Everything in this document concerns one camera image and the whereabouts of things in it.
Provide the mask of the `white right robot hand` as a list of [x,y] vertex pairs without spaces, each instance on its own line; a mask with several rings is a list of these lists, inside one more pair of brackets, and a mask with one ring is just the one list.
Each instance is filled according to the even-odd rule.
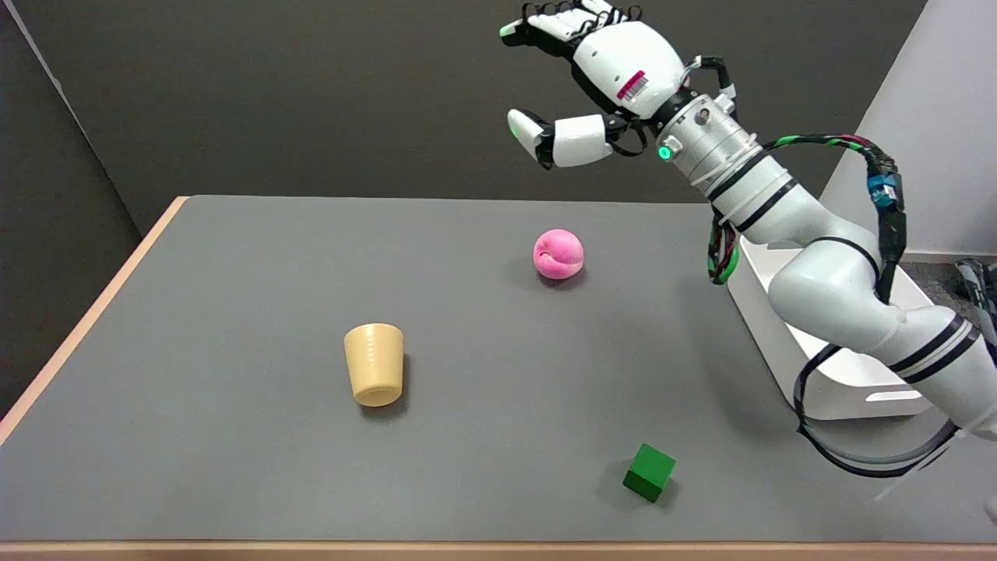
[[648,145],[645,125],[683,87],[686,65],[671,44],[643,22],[637,5],[605,1],[524,3],[502,26],[502,42],[534,46],[569,61],[600,115],[544,120],[533,111],[508,113],[513,138],[544,169],[592,164],[611,155],[639,156],[620,145],[629,131]]

